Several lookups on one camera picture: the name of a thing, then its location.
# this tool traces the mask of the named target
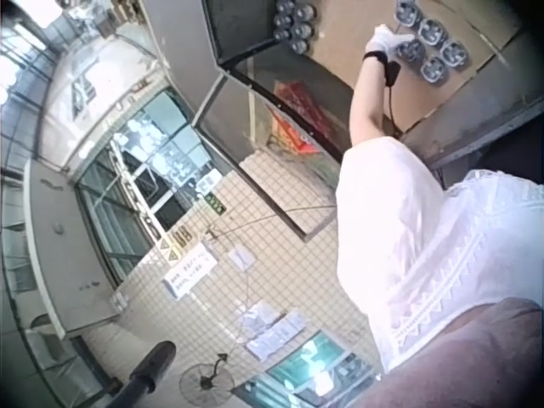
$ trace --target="person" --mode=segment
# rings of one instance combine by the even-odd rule
[[[443,191],[383,133],[384,62],[411,39],[366,45],[337,187],[338,279],[385,372],[360,406],[511,406],[541,372],[544,187],[479,169]]]

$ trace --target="green exit sign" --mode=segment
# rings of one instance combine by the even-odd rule
[[[213,193],[207,193],[204,196],[204,200],[207,202],[207,205],[210,206],[218,215],[223,215],[227,211],[227,207],[225,207],[221,200],[219,200]]]

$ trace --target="hand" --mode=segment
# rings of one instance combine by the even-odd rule
[[[394,55],[394,51],[402,43],[408,43],[416,38],[413,34],[394,34],[385,25],[379,25],[374,29],[374,37],[366,44],[365,51],[383,51],[388,58]]]

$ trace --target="black pole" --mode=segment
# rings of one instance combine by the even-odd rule
[[[108,408],[130,408],[145,395],[153,393],[175,356],[174,343],[158,343],[130,374],[129,383],[110,402]]]
[[[150,385],[143,378],[132,379],[110,402],[108,408],[128,408],[136,406],[150,391]]]

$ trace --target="fan guard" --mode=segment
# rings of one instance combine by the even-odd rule
[[[214,408],[221,406],[230,398],[235,380],[223,367],[216,366],[193,365],[181,375],[179,392],[187,402],[202,408]]]

